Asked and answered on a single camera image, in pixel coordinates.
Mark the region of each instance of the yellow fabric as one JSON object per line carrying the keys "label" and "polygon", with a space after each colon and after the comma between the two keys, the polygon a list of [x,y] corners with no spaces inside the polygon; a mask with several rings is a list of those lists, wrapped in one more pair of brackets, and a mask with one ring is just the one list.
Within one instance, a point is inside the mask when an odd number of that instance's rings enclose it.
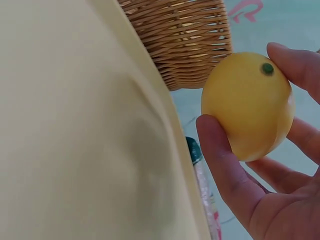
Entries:
{"label": "yellow fabric", "polygon": [[210,239],[170,94],[117,2],[1,10],[0,239]]}

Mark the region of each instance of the green bottle cap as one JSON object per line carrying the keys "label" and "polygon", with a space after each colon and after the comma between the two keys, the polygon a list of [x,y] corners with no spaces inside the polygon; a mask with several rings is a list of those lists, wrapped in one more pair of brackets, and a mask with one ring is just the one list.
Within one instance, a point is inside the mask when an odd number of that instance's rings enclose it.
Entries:
{"label": "green bottle cap", "polygon": [[200,146],[198,145],[197,141],[192,137],[187,136],[185,139],[188,144],[192,164],[196,165],[198,162],[200,162],[204,158],[204,156],[202,155]]}

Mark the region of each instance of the lemon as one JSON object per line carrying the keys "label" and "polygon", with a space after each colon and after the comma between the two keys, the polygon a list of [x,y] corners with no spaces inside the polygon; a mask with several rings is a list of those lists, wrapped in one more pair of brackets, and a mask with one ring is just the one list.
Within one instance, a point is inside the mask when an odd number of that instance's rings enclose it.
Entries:
{"label": "lemon", "polygon": [[257,160],[287,136],[296,105],[291,85],[267,57],[234,53],[222,60],[203,87],[202,114],[224,128],[240,161]]}

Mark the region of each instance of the tiled floor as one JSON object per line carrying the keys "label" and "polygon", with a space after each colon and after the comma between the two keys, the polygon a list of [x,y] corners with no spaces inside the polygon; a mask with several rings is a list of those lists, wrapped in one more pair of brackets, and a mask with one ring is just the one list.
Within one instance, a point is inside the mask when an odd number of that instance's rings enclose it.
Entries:
{"label": "tiled floor", "polygon": [[[227,9],[233,9],[240,0],[225,0]],[[249,12],[257,8],[260,0],[242,1],[251,3],[241,11]],[[317,51],[320,49],[320,3],[313,0],[263,0],[263,8],[255,15],[256,22],[244,17],[239,23],[232,19],[231,33],[235,52],[250,51],[266,55],[268,42],[279,42],[291,48]],[[320,128],[320,107],[306,92],[293,87],[296,100],[296,115]],[[172,93],[186,136],[198,139],[196,118],[201,114],[201,89],[181,89]],[[316,165],[305,157],[291,142],[286,140],[270,156],[288,167],[306,174],[313,174]],[[250,240],[229,208],[222,201],[210,176],[211,186],[217,198],[223,240]]]}

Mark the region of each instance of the fingernail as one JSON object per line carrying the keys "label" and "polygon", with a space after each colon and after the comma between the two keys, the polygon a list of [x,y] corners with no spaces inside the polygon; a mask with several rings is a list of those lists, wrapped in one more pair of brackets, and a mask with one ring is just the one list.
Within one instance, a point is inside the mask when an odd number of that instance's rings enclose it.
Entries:
{"label": "fingernail", "polygon": [[268,45],[272,46],[272,47],[276,47],[276,48],[288,49],[287,46],[280,44],[280,43],[277,43],[277,42],[269,42]]}

